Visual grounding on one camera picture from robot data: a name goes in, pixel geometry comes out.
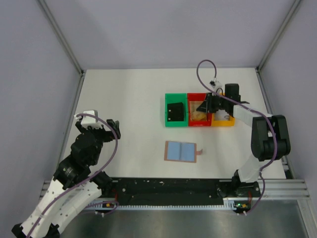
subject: gray floor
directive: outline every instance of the gray floor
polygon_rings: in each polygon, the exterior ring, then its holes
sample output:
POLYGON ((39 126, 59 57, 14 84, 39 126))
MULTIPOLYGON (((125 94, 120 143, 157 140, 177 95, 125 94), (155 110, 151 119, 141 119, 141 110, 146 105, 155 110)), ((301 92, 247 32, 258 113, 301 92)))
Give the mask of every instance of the gray floor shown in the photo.
POLYGON ((62 238, 307 238, 296 201, 263 201, 247 217, 231 211, 117 211, 75 218, 62 238))

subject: white wall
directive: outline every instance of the white wall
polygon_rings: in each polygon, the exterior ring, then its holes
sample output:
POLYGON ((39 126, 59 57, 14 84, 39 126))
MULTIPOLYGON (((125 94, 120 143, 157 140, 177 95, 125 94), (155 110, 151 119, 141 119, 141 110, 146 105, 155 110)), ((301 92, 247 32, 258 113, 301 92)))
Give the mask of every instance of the white wall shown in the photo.
POLYGON ((91 68, 257 66, 294 0, 47 0, 91 68))
POLYGON ((305 0, 263 70, 275 113, 287 118, 297 177, 317 208, 317 1, 305 0))
POLYGON ((78 74, 35 0, 0 8, 0 236, 34 210, 56 169, 78 74))

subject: floor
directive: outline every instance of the floor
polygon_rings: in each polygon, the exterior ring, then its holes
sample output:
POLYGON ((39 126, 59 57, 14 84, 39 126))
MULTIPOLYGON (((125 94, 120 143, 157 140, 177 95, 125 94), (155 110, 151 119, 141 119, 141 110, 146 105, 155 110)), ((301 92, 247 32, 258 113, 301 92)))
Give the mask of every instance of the floor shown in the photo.
POLYGON ((307 238, 296 201, 263 201, 247 217, 231 211, 117 211, 76 217, 62 238, 307 238))

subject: black object in green bin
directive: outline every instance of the black object in green bin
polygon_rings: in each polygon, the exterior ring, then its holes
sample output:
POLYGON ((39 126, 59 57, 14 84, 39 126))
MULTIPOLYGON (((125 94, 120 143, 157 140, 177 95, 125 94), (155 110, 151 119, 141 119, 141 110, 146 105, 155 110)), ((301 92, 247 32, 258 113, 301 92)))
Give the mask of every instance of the black object in green bin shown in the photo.
POLYGON ((167 104, 167 120, 168 121, 184 121, 184 104, 169 103, 167 104))

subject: white table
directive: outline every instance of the white table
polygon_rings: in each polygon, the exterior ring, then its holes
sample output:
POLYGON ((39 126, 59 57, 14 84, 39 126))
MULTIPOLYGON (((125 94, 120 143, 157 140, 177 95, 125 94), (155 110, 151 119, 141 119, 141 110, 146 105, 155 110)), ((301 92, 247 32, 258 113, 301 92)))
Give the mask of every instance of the white table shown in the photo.
MULTIPOLYGON (((208 83, 213 69, 202 68, 208 83)), ((220 68, 218 80, 238 83, 243 101, 266 112, 254 68, 220 68)), ((251 154, 251 128, 236 121, 234 127, 165 127, 165 93, 206 92, 196 77, 196 69, 88 70, 76 113, 98 110, 99 116, 120 121, 121 139, 113 161, 106 168, 111 177, 149 178, 231 178, 251 154), (203 155, 197 163, 164 160, 165 141, 197 143, 203 155)), ((73 123, 64 157, 79 131, 73 123)), ((114 148, 106 143, 99 159, 104 164, 114 148)), ((264 172, 266 179, 285 179, 281 161, 264 172)))

